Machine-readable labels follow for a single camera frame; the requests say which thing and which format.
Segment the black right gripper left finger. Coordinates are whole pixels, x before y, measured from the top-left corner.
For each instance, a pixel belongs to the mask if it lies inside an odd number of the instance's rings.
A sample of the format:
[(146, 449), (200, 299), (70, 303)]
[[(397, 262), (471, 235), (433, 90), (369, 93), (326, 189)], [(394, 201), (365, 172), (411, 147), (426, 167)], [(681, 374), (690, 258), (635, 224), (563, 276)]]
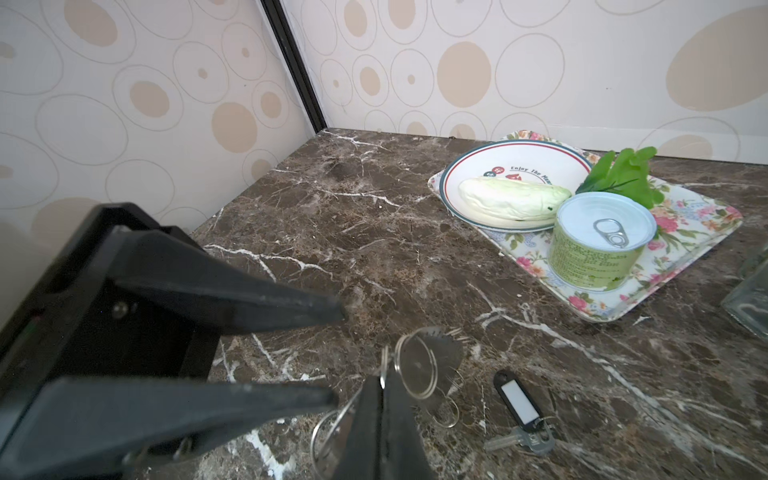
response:
[(379, 478), (383, 397), (378, 377), (369, 376), (359, 396), (350, 433), (333, 480)]

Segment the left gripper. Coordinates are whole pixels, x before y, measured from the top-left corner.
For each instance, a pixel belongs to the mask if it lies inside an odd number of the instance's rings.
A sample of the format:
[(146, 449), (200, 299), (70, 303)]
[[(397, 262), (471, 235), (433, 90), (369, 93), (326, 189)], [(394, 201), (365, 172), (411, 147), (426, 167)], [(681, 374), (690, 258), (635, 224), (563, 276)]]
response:
[[(2, 478), (95, 479), (173, 463), (337, 406), (323, 386), (174, 379), (207, 378), (213, 328), (345, 320), (340, 299), (256, 278), (199, 247), (134, 203), (88, 212), (1, 330)], [(62, 376), (74, 377), (50, 382)]]

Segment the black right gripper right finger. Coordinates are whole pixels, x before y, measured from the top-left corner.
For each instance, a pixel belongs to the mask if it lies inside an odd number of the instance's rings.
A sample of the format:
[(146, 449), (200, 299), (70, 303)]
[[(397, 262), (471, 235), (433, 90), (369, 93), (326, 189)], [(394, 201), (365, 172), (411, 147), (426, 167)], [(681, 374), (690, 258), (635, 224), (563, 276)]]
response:
[(382, 392), (381, 478), (434, 479), (402, 376), (390, 367)]

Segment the metal key organizer plate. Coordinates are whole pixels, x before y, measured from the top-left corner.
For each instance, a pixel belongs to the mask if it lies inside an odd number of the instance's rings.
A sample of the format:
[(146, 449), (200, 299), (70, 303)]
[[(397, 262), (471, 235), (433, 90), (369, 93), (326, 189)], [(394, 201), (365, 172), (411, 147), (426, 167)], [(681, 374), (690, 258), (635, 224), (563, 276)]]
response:
[[(422, 327), (404, 334), (394, 348), (386, 347), (382, 352), (380, 367), (374, 376), (379, 378), (382, 392), (390, 367), (402, 376), (423, 447), (418, 413), (443, 429), (456, 427), (461, 419), (460, 408), (448, 391), (459, 377), (463, 357), (458, 331), (439, 326)], [(316, 479), (332, 479), (345, 449), (362, 388), (343, 407), (324, 415), (314, 427), (310, 459)]]

